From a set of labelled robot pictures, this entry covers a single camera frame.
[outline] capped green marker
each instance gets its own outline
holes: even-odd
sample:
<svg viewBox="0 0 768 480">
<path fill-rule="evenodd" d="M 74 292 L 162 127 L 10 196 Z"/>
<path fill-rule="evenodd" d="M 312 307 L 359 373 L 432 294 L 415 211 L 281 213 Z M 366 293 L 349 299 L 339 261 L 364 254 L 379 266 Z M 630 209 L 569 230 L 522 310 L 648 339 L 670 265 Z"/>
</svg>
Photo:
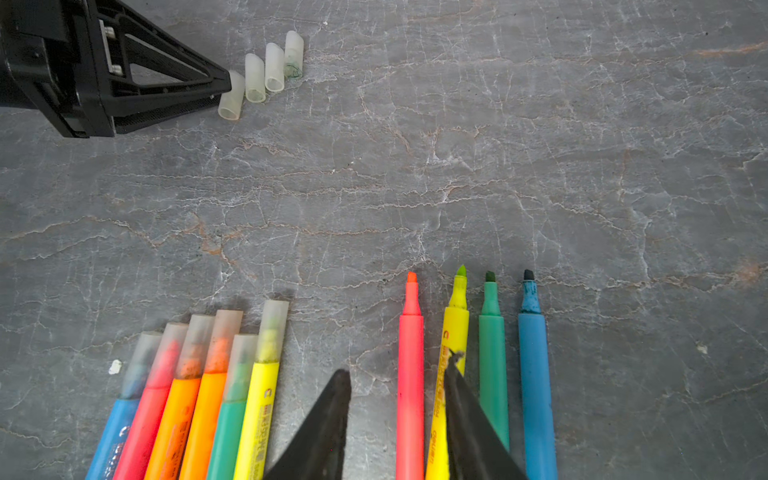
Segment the capped green marker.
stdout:
<svg viewBox="0 0 768 480">
<path fill-rule="evenodd" d="M 498 307 L 498 284 L 493 272 L 485 273 L 485 301 L 480 326 L 480 406 L 504 447 L 509 450 L 507 352 L 504 317 Z"/>
</svg>

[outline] white paint chip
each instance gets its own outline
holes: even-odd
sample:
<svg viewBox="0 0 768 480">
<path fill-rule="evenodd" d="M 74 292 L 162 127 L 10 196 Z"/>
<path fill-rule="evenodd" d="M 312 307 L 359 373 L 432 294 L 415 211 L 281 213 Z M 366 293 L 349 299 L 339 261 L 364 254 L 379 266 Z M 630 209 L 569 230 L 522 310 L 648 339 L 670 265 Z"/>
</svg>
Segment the white paint chip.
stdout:
<svg viewBox="0 0 768 480">
<path fill-rule="evenodd" d="M 109 366 L 109 371 L 107 373 L 110 375 L 116 375 L 120 373 L 121 368 L 123 368 L 123 363 L 120 360 L 112 360 L 112 365 Z"/>
</svg>

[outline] white speck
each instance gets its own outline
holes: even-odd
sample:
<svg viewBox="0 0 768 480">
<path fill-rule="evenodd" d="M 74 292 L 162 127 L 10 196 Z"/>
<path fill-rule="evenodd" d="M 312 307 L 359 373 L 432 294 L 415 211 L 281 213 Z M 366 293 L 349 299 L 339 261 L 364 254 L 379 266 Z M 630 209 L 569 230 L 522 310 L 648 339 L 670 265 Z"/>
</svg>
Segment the white speck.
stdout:
<svg viewBox="0 0 768 480">
<path fill-rule="evenodd" d="M 123 363 L 120 360 L 112 360 L 112 365 L 109 366 L 109 373 L 110 375 L 115 375 L 117 373 L 120 373 L 120 369 L 123 368 Z"/>
</svg>

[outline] blue marker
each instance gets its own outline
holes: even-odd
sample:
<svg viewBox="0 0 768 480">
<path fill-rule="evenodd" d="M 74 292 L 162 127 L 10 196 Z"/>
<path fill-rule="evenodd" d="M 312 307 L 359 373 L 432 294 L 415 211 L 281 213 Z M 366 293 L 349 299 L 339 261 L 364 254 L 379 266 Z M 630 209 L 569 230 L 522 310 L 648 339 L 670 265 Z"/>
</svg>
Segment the blue marker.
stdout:
<svg viewBox="0 0 768 480">
<path fill-rule="evenodd" d="M 107 426 L 101 434 L 94 459 L 85 480 L 111 480 L 114 470 L 118 467 L 120 455 L 123 452 L 128 430 L 134 421 L 136 409 L 141 400 L 141 393 L 147 383 L 149 370 L 152 368 L 154 356 L 160 346 L 162 335 L 157 332 L 142 332 L 134 355 L 125 371 L 123 387 L 118 400 L 109 414 Z"/>
<path fill-rule="evenodd" d="M 538 305 L 533 272 L 525 271 L 523 306 L 518 315 L 520 377 L 525 428 L 525 473 L 531 480 L 556 480 L 552 390 L 549 385 L 547 323 Z"/>
</svg>

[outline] gray stone surface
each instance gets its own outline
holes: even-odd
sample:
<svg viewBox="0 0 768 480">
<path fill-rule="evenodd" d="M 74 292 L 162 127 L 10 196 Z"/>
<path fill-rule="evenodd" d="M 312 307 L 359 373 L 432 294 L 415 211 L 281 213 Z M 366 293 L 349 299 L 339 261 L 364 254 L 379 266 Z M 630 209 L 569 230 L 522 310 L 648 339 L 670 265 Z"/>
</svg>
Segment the gray stone surface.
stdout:
<svg viewBox="0 0 768 480">
<path fill-rule="evenodd" d="M 406 272 L 429 411 L 462 263 L 473 319 L 503 283 L 517 460 L 529 267 L 562 478 L 765 478 L 767 3 L 129 3 L 240 70 L 295 28 L 306 75 L 115 139 L 0 111 L 3 478 L 83 478 L 141 330 L 235 306 L 253 332 L 275 293 L 270 462 L 344 367 L 345 477 L 393 478 Z"/>
</svg>

